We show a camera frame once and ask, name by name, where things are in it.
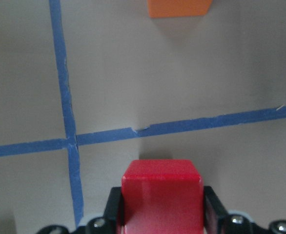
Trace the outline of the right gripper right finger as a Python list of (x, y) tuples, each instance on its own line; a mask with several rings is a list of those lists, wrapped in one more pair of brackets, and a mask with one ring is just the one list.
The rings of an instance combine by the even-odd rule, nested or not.
[(204, 186), (204, 229), (207, 234), (286, 234), (286, 220), (260, 227), (245, 214), (230, 213), (210, 186)]

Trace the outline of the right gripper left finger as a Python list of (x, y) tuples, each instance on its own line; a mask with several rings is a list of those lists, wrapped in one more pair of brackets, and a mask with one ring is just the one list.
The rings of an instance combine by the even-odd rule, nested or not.
[(49, 225), (39, 230), (40, 234), (121, 234), (123, 232), (123, 195), (121, 187), (110, 190), (103, 215), (69, 231), (62, 225)]

